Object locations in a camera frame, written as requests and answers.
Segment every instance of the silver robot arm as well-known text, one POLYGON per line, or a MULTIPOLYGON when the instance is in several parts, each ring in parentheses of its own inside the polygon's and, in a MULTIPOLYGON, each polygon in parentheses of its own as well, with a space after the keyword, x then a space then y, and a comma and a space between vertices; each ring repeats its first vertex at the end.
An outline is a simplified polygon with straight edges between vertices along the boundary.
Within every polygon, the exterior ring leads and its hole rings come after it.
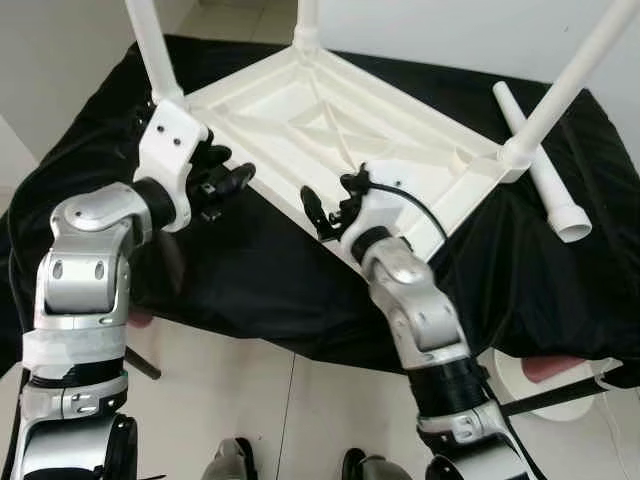
MULTIPOLYGON (((535 480, 499 406, 488 395, 456 309, 408 242, 391 235, 400 212, 388 192, 373 191, 386 172, 361 168, 341 183, 350 198, 325 217, 318 197, 301 191, 322 240, 337 239, 357 262, 387 318, 418 406, 417 430, 434 460, 427 479, 535 480)), ((389 184, 401 183, 398 172, 389 184)))
POLYGON ((253 177, 251 164, 221 173, 231 152, 212 139, 162 101, 140 141, 137 181, 69 198, 51 214, 54 242, 38 269, 34 328, 23 335, 30 379, 12 480, 136 478, 136 422, 118 413, 128 388, 128 258, 154 231, 177 231, 194 214, 217 218, 253 177))

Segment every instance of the pink object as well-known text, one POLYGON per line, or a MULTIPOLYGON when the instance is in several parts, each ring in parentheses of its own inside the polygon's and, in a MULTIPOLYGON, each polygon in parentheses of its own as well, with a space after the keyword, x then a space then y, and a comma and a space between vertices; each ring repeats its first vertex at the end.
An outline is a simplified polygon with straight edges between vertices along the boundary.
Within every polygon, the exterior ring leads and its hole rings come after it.
POLYGON ((533 383, 540 383, 554 375, 580 365, 582 358, 557 355, 552 357, 529 357, 522 359, 522 371, 533 383))
POLYGON ((134 328, 146 328, 153 320, 153 315, 140 312, 129 312, 127 323, 134 328))

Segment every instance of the white plastic pipe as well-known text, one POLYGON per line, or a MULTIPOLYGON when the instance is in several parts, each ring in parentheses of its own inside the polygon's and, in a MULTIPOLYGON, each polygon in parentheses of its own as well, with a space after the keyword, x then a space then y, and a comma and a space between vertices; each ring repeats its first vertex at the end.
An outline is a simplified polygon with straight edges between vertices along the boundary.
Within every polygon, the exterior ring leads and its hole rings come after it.
POLYGON ((293 45, 300 50, 315 50, 318 42, 318 0, 298 0, 298 20, 293 45))
POLYGON ((125 3, 151 83, 153 103, 171 100, 184 106, 184 92, 173 73, 153 0, 125 0, 125 3))
POLYGON ((513 160, 516 164, 521 163, 521 159, 517 158, 518 155, 530 155, 540 145, 585 86, 589 74, 622 35, 624 29, 637 13, 639 6, 640 0, 615 0, 613 2, 522 129, 507 142, 509 145, 505 144, 504 153, 511 157, 505 160, 513 160))
MULTIPOLYGON (((511 90, 505 82, 493 86, 504 118, 511 131, 516 134, 527 121, 511 90)), ((541 145, 535 150, 535 156, 529 168, 533 183, 547 209, 547 221, 554 232, 565 243, 576 242, 591 232, 591 222, 586 212, 576 205, 562 182, 547 152, 541 145)))

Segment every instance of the chair leg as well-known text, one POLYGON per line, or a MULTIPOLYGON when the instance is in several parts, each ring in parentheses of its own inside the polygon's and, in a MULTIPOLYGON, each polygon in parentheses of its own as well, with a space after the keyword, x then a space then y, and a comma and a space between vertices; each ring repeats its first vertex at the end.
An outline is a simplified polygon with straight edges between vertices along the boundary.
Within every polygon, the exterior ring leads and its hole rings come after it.
POLYGON ((151 365, 129 347, 127 347, 124 352, 124 359, 129 365, 138 369, 140 372, 142 372, 152 380, 157 380, 162 375, 162 372, 159 369, 151 365))

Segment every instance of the black cloth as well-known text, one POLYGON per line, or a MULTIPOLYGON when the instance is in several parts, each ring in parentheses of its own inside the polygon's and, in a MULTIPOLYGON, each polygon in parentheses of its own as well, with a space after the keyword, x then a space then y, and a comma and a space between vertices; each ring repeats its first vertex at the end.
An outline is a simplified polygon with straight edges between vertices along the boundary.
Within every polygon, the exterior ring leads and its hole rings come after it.
MULTIPOLYGON (((281 47, 167 38, 178 81, 194 91, 281 47)), ((509 130, 489 74, 341 54, 357 66, 497 142, 509 130)), ((508 79, 528 113, 548 85, 508 79)), ((64 198, 130 181, 137 134, 132 112, 149 85, 132 47, 20 188, 11 210, 21 288, 51 243, 48 216, 64 198)), ((499 185, 430 262, 457 306, 474 352, 514 356, 640 357, 640 180, 606 114, 583 91, 544 142, 576 202, 593 222, 564 244, 528 174, 499 185)), ((6 279, 7 216, 0 230, 0 371, 18 358, 19 329, 6 279)), ((381 370, 399 363, 365 282, 257 193, 246 191, 213 224, 175 235, 186 260, 176 293, 158 243, 132 259, 133 304, 156 315, 236 337, 259 337, 307 357, 381 370)))

